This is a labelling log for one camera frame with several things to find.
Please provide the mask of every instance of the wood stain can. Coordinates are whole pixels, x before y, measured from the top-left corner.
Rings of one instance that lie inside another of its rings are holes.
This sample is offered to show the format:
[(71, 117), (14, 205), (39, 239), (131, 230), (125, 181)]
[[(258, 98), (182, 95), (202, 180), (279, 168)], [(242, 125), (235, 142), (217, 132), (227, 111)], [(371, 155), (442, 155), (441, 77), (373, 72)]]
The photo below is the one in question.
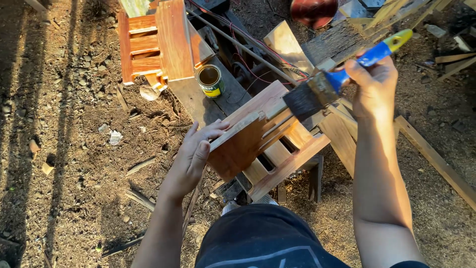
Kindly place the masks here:
[(221, 71), (213, 64), (206, 64), (200, 68), (197, 81), (205, 96), (210, 99), (218, 98), (225, 92), (225, 83), (221, 77)]

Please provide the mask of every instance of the person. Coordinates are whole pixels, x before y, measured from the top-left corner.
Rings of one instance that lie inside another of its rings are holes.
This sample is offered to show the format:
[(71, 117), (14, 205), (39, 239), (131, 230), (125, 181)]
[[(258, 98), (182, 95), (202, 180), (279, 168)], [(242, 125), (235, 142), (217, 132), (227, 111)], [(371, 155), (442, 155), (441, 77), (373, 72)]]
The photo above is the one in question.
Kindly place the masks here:
[[(397, 70), (390, 57), (367, 69), (348, 60), (344, 68), (359, 86), (353, 105), (358, 122), (353, 222), (362, 267), (428, 267), (414, 238), (410, 202), (397, 163), (393, 130)], [(188, 131), (160, 186), (133, 268), (180, 266), (182, 200), (200, 180), (208, 141), (228, 126), (217, 120), (197, 131), (195, 122)], [(263, 203), (269, 202), (225, 206), (228, 211), (203, 238), (195, 267), (348, 267), (323, 249), (299, 216), (275, 202)]]

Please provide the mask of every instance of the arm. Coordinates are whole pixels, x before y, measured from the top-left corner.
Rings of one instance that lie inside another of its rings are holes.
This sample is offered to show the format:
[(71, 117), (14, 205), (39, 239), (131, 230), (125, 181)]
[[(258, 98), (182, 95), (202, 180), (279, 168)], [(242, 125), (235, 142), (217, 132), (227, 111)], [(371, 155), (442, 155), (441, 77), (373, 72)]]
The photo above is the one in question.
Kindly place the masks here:
[(160, 185), (147, 232), (132, 262), (133, 268), (180, 267), (182, 200), (197, 186), (208, 155), (209, 139), (220, 137), (228, 122), (219, 119), (200, 131), (198, 122), (185, 135), (174, 164)]
[(352, 60), (345, 68), (360, 86), (354, 98), (358, 141), (353, 214), (362, 266), (424, 262), (413, 236), (410, 201), (397, 162), (393, 131), (397, 70), (390, 57), (368, 71)]

